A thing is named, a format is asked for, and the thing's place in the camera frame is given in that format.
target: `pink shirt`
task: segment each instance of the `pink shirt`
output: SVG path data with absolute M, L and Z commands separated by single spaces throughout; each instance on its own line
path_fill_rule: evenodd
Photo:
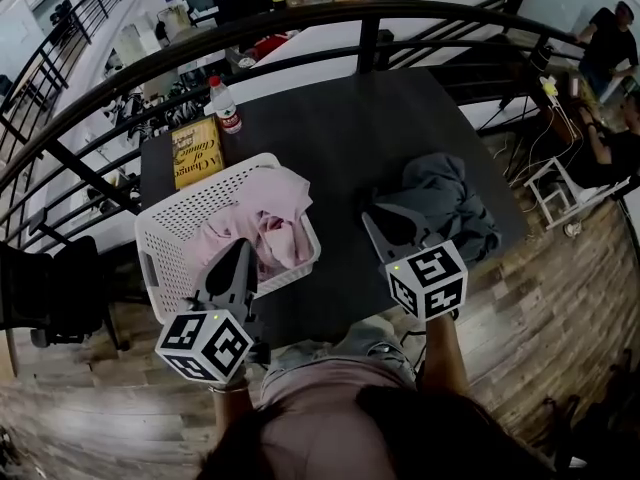
M 378 361 L 327 358 L 269 383 L 263 403 L 286 412 L 262 443 L 278 480 L 393 480 L 384 438 L 355 397 L 365 386 L 407 386 Z

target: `black chair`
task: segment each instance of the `black chair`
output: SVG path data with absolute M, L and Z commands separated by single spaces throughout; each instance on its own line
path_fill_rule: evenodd
M 32 343 L 44 348 L 82 343 L 103 323 L 115 347 L 127 350 L 111 321 L 92 237 L 69 242 L 53 257 L 0 243 L 0 329 L 31 328 Z

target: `person's arm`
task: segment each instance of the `person's arm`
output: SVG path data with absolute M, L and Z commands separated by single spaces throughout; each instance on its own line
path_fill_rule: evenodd
M 635 41 L 633 40 L 630 41 L 628 50 L 629 50 L 629 53 L 627 55 L 627 58 L 629 59 L 629 64 L 631 64 L 631 66 L 628 67 L 627 69 L 616 71 L 613 74 L 613 78 L 624 78 L 625 76 L 634 76 L 638 71 L 638 50 L 636 48 Z
M 598 25 L 596 25 L 595 23 L 589 23 L 589 25 L 587 25 L 587 27 L 576 36 L 576 40 L 578 43 L 588 43 L 591 40 L 593 34 L 595 34 L 597 31 Z
M 218 438 L 222 438 L 225 431 L 240 416 L 253 409 L 249 397 L 249 384 L 244 377 L 244 368 L 241 375 L 234 375 L 231 383 L 224 387 L 213 386 L 213 403 L 216 410 L 216 428 Z
M 427 350 L 422 391 L 469 392 L 467 371 L 462 361 L 456 324 L 449 313 L 427 322 Z
M 605 146 L 600 140 L 598 129 L 593 124 L 593 117 L 591 117 L 591 114 L 584 108 L 580 109 L 580 116 L 582 117 L 584 124 L 587 126 L 589 144 L 591 145 L 593 154 L 596 157 L 596 161 L 601 165 L 611 165 L 613 163 L 611 160 L 611 149 Z
M 624 78 L 626 76 L 633 76 L 638 71 L 638 66 L 630 66 L 627 69 L 621 69 L 620 71 L 616 71 L 613 73 L 613 78 Z

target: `gray cloth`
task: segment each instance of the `gray cloth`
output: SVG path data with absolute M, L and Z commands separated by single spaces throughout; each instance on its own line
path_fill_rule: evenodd
M 426 155 L 405 167 L 404 190 L 374 202 L 420 212 L 432 231 L 453 240 L 467 267 L 472 267 L 500 246 L 501 235 L 464 175 L 461 159 L 444 153 Z

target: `desk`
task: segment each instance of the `desk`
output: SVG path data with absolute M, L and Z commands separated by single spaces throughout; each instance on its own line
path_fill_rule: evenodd
M 299 87 L 239 106 L 242 130 L 224 136 L 227 164 L 261 152 L 311 182 L 309 219 L 322 245 L 313 273 L 258 299 L 272 347 L 335 335 L 396 304 L 357 212 L 372 187 L 398 181 L 406 163 L 446 151 L 493 214 L 508 248 L 527 231 L 516 201 L 479 137 L 429 71 L 374 72 Z M 171 140 L 142 145 L 141 196 L 149 207 L 175 192 Z

